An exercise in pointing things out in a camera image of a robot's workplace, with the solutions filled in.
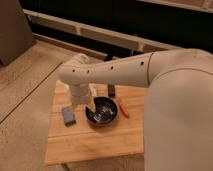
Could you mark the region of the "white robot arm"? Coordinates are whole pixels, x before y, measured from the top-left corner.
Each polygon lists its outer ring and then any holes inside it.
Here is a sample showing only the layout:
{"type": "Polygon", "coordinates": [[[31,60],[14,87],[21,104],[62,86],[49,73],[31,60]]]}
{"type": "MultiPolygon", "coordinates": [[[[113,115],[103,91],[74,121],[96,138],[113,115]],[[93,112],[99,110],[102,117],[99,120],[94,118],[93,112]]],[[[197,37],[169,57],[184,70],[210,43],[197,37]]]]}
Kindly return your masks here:
{"type": "Polygon", "coordinates": [[[91,83],[146,87],[145,171],[213,171],[213,54],[174,49],[91,64],[80,53],[59,78],[77,104],[89,101],[91,83]]]}

